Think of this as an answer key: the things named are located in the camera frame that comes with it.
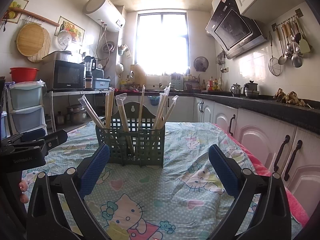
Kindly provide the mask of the left hand painted nails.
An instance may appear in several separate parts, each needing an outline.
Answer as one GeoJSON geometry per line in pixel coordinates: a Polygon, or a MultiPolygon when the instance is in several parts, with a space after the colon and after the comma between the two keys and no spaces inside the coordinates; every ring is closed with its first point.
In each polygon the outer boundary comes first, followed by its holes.
{"type": "Polygon", "coordinates": [[[25,194],[25,192],[27,191],[28,189],[28,184],[26,183],[25,180],[22,180],[20,181],[19,183],[19,188],[20,188],[20,191],[21,191],[21,194],[20,194],[20,202],[22,202],[23,204],[27,204],[29,202],[29,198],[28,196],[25,194]]]}

